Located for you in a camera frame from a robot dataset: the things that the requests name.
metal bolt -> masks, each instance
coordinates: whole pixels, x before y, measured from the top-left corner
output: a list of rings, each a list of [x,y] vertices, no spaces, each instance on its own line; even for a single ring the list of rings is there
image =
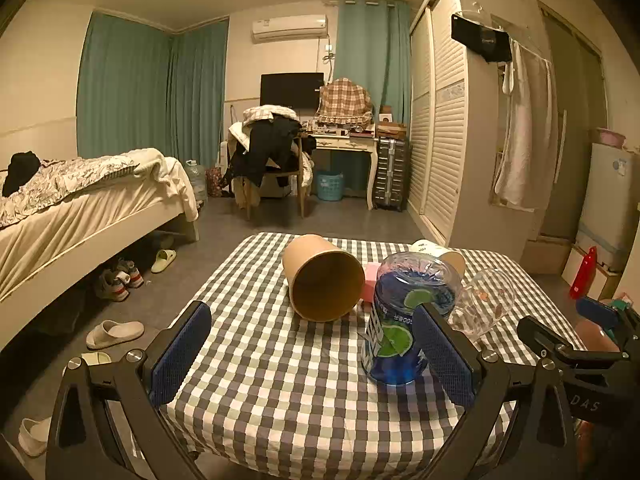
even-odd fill
[[[130,363],[135,363],[142,359],[142,350],[136,348],[135,350],[130,350],[127,352],[127,361]]]
[[[542,367],[545,370],[555,370],[556,369],[556,363],[553,362],[551,359],[545,357],[544,359],[542,359]]]
[[[75,370],[81,364],[82,364],[82,359],[81,358],[72,357],[71,359],[69,359],[69,362],[66,364],[66,367],[69,368],[69,370]]]
[[[495,350],[482,350],[480,355],[488,363],[495,363],[498,360],[498,352]]]

wooden chair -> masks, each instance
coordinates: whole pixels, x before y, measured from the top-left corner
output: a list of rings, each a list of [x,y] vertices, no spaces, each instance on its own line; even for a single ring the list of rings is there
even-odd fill
[[[273,168],[274,171],[267,171],[265,174],[270,174],[273,176],[296,176],[296,183],[298,184],[298,201],[300,202],[300,216],[302,218],[305,217],[305,195],[306,192],[303,192],[302,189],[302,177],[303,177],[303,165],[302,165],[302,134],[295,137],[296,143],[298,145],[298,169],[295,171],[280,171],[277,168]],[[246,188],[246,219],[251,219],[251,196],[252,196],[252,187],[247,186]]]

patterned comforter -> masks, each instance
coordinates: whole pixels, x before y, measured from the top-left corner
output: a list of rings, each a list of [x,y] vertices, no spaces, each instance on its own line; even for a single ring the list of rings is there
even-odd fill
[[[137,165],[126,154],[43,161],[30,181],[8,197],[0,197],[0,229],[100,181],[132,174]]]

red bottle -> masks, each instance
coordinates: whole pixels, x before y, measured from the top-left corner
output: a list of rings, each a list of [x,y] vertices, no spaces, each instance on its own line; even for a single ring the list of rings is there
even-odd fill
[[[580,264],[580,269],[575,275],[574,284],[569,290],[569,296],[573,300],[583,297],[587,294],[591,283],[596,275],[596,262],[598,261],[598,251],[593,246],[589,249],[589,254],[585,254]]]

air conditioner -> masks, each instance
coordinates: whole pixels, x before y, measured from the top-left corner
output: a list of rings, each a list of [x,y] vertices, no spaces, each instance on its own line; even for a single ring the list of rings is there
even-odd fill
[[[299,40],[302,38],[326,38],[325,14],[283,16],[253,23],[254,41]]]

